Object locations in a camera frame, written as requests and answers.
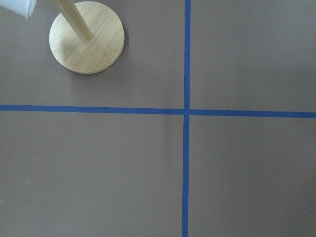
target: blue tape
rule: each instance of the blue tape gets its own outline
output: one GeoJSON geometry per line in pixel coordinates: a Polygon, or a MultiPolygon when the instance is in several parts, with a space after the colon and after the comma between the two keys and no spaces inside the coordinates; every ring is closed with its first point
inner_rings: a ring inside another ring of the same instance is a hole
{"type": "Polygon", "coordinates": [[[232,116],[232,117],[268,117],[268,118],[310,118],[315,119],[315,112],[278,112],[248,110],[190,110],[190,115],[232,116]]]}
{"type": "Polygon", "coordinates": [[[191,1],[185,1],[184,29],[184,98],[182,164],[182,237],[189,235],[189,153],[190,153],[190,70],[191,70],[191,1]]]}
{"type": "Polygon", "coordinates": [[[0,105],[0,111],[146,114],[146,115],[182,115],[183,114],[182,109],[81,107],[81,106],[50,106],[50,105],[0,105]]]}

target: round wooden base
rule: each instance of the round wooden base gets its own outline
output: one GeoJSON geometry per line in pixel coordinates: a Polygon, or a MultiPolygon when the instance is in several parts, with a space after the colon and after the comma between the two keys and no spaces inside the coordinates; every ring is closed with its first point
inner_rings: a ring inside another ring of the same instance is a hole
{"type": "Polygon", "coordinates": [[[94,1],[76,3],[93,39],[83,43],[60,13],[54,20],[49,44],[57,61],[81,74],[100,72],[111,66],[124,46],[124,30],[119,17],[109,7],[94,1]]]}

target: gray floor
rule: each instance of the gray floor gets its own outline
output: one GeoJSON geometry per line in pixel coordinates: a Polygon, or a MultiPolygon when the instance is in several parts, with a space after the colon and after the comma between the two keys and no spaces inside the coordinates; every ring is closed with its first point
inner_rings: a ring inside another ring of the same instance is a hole
{"type": "MultiPolygon", "coordinates": [[[[58,14],[0,9],[0,104],[183,108],[184,1],[99,0],[119,60],[49,49],[58,14]]],[[[191,108],[316,112],[316,2],[192,1],[191,108]]],[[[316,236],[316,120],[191,116],[190,237],[316,236]]],[[[0,112],[1,237],[180,237],[183,116],[0,112]]]]}

